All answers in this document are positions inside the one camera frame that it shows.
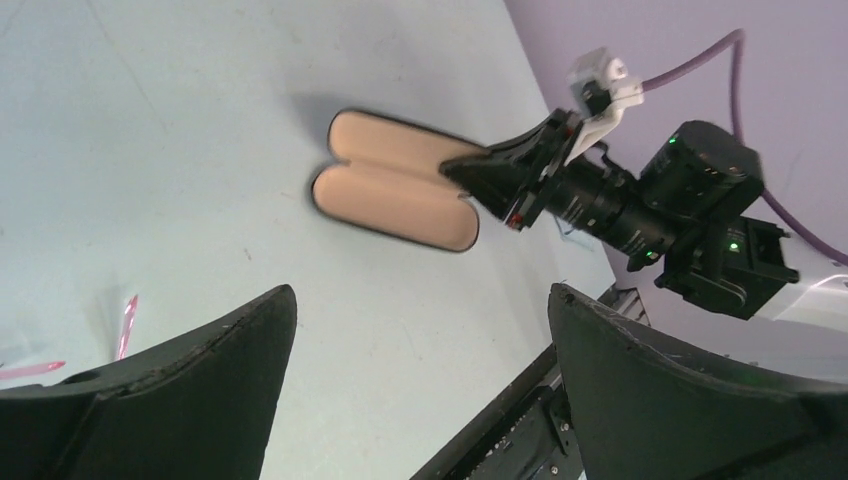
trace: purple cable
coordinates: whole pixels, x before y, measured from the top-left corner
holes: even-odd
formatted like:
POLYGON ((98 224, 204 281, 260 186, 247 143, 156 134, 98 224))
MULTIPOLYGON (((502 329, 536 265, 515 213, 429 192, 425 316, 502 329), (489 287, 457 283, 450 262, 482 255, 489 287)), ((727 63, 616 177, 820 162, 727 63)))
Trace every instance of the purple cable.
MULTIPOLYGON (((745 143, 742 134, 742 113, 741 103, 739 102, 739 71, 742 69, 742 47, 745 43, 745 31, 742 29, 734 30, 727 34, 724 38, 713 44, 710 48, 701 52, 698 56, 680 65, 679 67, 670 70, 662 75, 657 75, 654 78, 642 82, 642 88, 645 92, 656 90, 664 85, 677 80, 678 78, 688 74, 698 67, 715 58, 719 53, 733 47, 733 57, 730 66, 730 124, 733 129, 733 135, 740 142, 745 143)), ((774 213, 781 218, 786 225, 798 233, 798 236, 804 239, 810 246, 818 250, 826 257, 839 262, 842 265, 848 265, 848 255, 833 248, 827 242, 820 239, 816 234, 805 227, 797 218, 786 211, 783 205, 774 198, 774 195, 768 189, 763 191, 763 199, 769 207, 774 210, 774 213)))

